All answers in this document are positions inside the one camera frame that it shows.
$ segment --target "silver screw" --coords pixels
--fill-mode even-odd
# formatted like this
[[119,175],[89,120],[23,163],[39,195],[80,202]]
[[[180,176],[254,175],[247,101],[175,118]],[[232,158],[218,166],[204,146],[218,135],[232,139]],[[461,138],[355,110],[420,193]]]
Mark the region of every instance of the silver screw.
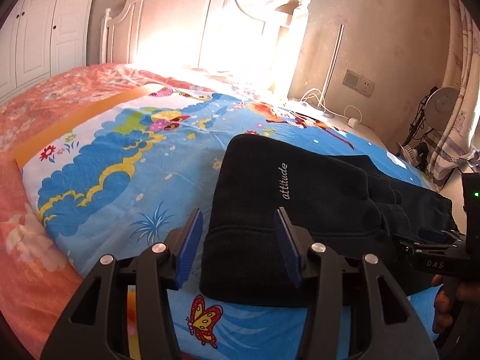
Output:
[[105,256],[100,257],[100,264],[107,266],[113,261],[113,256],[111,254],[106,254]]
[[369,264],[376,264],[378,263],[378,257],[375,256],[374,254],[366,254],[365,255],[365,261],[368,262]]
[[311,245],[311,249],[317,253],[323,253],[327,250],[327,247],[320,242],[315,242]]
[[165,249],[167,249],[167,246],[162,242],[159,242],[158,244],[152,246],[153,253],[161,253],[164,252]]

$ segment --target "wardrobe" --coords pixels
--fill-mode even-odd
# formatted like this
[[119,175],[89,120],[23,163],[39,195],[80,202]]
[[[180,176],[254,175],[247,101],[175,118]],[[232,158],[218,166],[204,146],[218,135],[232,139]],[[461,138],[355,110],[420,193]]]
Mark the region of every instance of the wardrobe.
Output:
[[92,0],[18,0],[0,29],[0,102],[86,65]]

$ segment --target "orange border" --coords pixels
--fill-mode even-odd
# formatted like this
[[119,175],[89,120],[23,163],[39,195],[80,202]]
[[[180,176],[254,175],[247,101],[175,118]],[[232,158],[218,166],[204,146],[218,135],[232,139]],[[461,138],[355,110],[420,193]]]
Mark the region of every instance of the orange border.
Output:
[[42,132],[34,135],[24,143],[17,145],[13,149],[13,154],[18,164],[18,168],[22,169],[32,157],[42,150],[45,146],[52,143],[57,138],[71,131],[72,128],[90,120],[92,117],[100,115],[102,112],[108,111],[115,105],[138,99],[139,97],[149,95],[150,93],[159,91],[165,85],[147,84],[138,88],[111,96],[107,99],[100,100],[92,105],[77,111],[74,115],[68,115],[57,123],[45,128]]

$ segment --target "folded black clothing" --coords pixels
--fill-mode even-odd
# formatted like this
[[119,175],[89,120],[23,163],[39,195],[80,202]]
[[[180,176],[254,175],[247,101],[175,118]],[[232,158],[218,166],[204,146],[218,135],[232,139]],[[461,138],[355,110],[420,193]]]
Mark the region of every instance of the folded black clothing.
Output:
[[203,244],[200,291],[224,302],[303,307],[312,289],[295,288],[285,271],[274,213],[316,242],[360,258],[376,254],[407,293],[431,276],[398,258],[391,234],[418,237],[420,227],[456,228],[451,202],[380,172],[368,156],[325,156],[256,135],[234,137],[215,188]]

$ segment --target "wall socket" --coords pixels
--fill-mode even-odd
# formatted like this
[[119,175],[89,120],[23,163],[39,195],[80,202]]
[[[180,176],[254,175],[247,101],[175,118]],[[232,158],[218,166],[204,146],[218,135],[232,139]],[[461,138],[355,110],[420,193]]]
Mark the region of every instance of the wall socket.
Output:
[[347,70],[345,77],[343,79],[343,85],[352,88],[354,91],[357,91],[361,95],[370,97],[374,91],[375,84],[370,80],[362,77],[360,74],[357,74],[351,70]]

